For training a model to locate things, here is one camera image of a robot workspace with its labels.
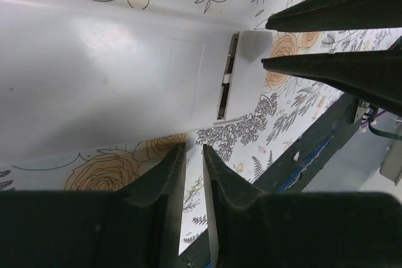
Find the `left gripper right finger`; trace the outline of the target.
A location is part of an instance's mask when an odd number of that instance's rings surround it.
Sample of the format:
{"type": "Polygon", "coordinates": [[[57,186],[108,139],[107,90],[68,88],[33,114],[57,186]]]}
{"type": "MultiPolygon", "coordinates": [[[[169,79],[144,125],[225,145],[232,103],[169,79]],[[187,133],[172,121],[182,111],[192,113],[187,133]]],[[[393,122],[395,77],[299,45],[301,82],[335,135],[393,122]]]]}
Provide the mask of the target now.
{"type": "Polygon", "coordinates": [[[203,146],[212,267],[400,267],[401,203],[385,193],[268,193],[203,146]]]}

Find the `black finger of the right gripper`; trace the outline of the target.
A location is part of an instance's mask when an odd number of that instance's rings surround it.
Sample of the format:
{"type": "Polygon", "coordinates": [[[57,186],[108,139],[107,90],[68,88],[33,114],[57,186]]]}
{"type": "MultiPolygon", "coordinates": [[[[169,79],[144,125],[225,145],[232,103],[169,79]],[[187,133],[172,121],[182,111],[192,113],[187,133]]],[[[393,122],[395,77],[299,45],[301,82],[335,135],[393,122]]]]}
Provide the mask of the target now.
{"type": "Polygon", "coordinates": [[[401,27],[401,0],[306,0],[268,18],[282,32],[401,27]]]}

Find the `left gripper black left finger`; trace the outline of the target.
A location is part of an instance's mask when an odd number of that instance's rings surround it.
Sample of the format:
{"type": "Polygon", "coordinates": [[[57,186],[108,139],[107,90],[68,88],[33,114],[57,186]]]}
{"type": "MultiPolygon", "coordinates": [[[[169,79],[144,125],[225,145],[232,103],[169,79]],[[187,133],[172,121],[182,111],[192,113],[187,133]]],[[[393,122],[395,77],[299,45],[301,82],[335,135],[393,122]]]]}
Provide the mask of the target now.
{"type": "Polygon", "coordinates": [[[117,191],[4,191],[2,267],[175,267],[186,145],[117,191]]]}

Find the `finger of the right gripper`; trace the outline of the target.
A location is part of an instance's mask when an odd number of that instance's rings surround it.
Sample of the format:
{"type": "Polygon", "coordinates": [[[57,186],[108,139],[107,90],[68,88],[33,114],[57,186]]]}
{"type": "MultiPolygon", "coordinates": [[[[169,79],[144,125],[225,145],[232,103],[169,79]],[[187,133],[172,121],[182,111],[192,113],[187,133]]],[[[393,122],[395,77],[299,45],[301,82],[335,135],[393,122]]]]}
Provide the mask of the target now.
{"type": "Polygon", "coordinates": [[[261,63],[267,71],[322,82],[393,114],[401,113],[401,38],[383,51],[281,56],[261,63]]]}

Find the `white battery cover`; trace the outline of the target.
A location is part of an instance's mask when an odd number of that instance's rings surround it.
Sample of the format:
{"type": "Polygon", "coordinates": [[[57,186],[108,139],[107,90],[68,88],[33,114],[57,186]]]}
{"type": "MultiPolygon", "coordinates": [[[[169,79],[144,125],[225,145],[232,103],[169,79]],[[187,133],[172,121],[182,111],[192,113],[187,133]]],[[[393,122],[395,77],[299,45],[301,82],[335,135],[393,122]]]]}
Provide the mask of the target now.
{"type": "Polygon", "coordinates": [[[242,31],[232,36],[215,126],[239,122],[254,110],[266,74],[261,60],[271,54],[272,48],[270,31],[242,31]]]}

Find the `white remote control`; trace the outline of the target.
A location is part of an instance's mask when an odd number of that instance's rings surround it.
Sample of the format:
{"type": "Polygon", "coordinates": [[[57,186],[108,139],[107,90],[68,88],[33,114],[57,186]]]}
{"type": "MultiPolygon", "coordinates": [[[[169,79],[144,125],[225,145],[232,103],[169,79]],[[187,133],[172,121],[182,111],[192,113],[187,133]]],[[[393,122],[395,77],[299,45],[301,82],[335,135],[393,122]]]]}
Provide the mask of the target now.
{"type": "Polygon", "coordinates": [[[214,126],[239,32],[86,0],[1,0],[1,164],[214,126]]]}

